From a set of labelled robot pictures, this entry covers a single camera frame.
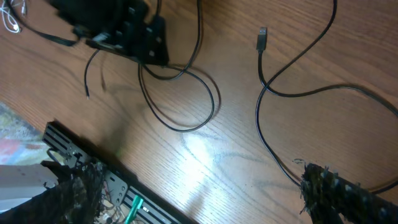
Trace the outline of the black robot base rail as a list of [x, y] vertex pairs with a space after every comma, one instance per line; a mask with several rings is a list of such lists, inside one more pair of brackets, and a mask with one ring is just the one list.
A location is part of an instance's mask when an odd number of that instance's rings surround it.
[[104, 181], [110, 202], [116, 207], [132, 208], [133, 200], [142, 199], [135, 221], [150, 224], [195, 223], [162, 197], [138, 181], [137, 176], [110, 155], [101, 155], [100, 150], [88, 140], [76, 135], [59, 121], [47, 123], [42, 137], [44, 143], [59, 153], [69, 168], [77, 168], [85, 162], [102, 162], [106, 165]]

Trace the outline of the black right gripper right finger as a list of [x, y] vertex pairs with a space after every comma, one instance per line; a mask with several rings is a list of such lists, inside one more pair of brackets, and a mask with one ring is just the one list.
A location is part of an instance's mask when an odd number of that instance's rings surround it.
[[397, 223], [397, 205], [379, 197], [397, 186], [393, 181], [380, 189], [369, 191], [360, 184], [353, 184], [330, 172], [327, 167], [305, 163], [305, 172], [300, 181], [303, 212], [307, 212], [313, 223]]

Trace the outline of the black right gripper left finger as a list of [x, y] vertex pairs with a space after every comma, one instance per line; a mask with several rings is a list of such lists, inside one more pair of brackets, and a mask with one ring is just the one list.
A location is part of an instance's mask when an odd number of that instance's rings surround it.
[[43, 161], [61, 182], [1, 214], [1, 223], [94, 223], [100, 215], [106, 165], [87, 162], [74, 168]]

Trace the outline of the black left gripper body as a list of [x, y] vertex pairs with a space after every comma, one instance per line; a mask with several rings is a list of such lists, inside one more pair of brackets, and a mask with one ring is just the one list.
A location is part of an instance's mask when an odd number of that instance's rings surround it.
[[167, 65], [165, 19], [145, 18], [149, 6], [144, 1], [77, 0], [73, 16], [83, 27], [85, 43], [94, 49], [149, 65]]

